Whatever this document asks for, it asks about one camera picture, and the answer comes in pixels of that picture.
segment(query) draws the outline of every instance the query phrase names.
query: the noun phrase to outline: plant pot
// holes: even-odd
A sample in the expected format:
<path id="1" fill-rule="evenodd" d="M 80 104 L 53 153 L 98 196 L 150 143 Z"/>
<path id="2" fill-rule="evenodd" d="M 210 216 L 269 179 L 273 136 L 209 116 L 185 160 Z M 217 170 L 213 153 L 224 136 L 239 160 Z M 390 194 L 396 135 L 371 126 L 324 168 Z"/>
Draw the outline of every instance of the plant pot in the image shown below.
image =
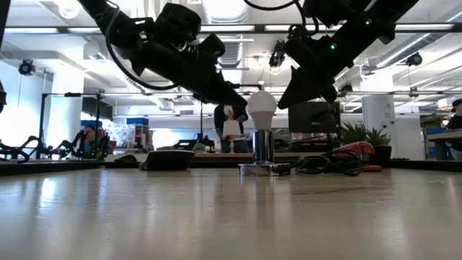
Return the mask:
<path id="1" fill-rule="evenodd" d="M 382 168 L 387 168 L 390 165 L 391 146 L 377 145 L 374 146 L 375 154 L 370 158 L 371 165 L 380 165 Z"/>

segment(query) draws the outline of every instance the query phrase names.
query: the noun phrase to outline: metal base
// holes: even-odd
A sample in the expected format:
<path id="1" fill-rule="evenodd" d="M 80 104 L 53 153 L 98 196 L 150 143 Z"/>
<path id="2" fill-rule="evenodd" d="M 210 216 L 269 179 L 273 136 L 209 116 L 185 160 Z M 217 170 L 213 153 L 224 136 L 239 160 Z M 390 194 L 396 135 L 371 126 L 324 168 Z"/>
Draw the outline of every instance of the metal base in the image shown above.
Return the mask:
<path id="1" fill-rule="evenodd" d="M 281 168 L 288 166 L 287 163 L 264 163 L 239 165 L 240 176 L 288 176 L 290 169 L 281 172 Z"/>

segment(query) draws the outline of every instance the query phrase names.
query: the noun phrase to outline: jeans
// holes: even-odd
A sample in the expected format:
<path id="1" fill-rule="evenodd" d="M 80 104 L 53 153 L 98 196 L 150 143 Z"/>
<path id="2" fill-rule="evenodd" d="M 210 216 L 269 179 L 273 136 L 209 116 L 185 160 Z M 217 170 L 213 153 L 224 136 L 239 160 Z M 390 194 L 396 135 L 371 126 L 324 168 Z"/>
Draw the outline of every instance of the jeans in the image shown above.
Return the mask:
<path id="1" fill-rule="evenodd" d="M 454 160 L 462 161 L 462 151 L 457 151 L 457 150 L 454 150 L 453 148 L 451 148 L 450 153 L 454 157 Z"/>
<path id="2" fill-rule="evenodd" d="M 244 140 L 234 141 L 235 153 L 248 153 L 247 142 Z M 222 153 L 231 153 L 231 142 L 222 140 Z"/>

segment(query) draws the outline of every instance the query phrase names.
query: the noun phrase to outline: red tool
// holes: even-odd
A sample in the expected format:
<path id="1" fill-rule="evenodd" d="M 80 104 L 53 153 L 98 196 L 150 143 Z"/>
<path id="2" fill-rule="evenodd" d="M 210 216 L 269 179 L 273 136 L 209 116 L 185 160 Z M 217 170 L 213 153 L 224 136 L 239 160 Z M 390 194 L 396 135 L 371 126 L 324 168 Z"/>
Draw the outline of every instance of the red tool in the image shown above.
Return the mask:
<path id="1" fill-rule="evenodd" d="M 359 158 L 362 160 L 362 169 L 364 172 L 381 172 L 382 167 L 379 165 L 368 165 L 370 157 L 375 154 L 374 147 L 368 142 L 355 142 L 353 144 L 344 145 L 334 151 L 349 150 L 358 154 Z M 342 152 L 336 152 L 335 156 L 338 157 L 347 157 L 349 155 Z"/>

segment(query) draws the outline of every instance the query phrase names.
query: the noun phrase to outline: pillar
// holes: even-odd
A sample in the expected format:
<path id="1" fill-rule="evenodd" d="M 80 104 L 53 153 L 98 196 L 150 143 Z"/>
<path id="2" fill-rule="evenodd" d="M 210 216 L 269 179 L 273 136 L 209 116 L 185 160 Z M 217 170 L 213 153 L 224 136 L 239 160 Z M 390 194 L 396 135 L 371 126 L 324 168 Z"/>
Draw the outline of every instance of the pillar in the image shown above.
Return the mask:
<path id="1" fill-rule="evenodd" d="M 362 91 L 393 91 L 393 74 L 390 69 L 375 71 L 375 74 L 363 76 Z M 362 99 L 362 116 L 368 130 L 382 129 L 391 139 L 391 157 L 397 156 L 397 132 L 395 104 L 392 95 L 371 95 Z"/>
<path id="2" fill-rule="evenodd" d="M 67 66 L 56 70 L 53 76 L 52 93 L 82 93 L 84 73 Z M 50 119 L 46 144 L 57 147 L 63 140 L 72 142 L 80 130 L 81 97 L 51 96 Z"/>

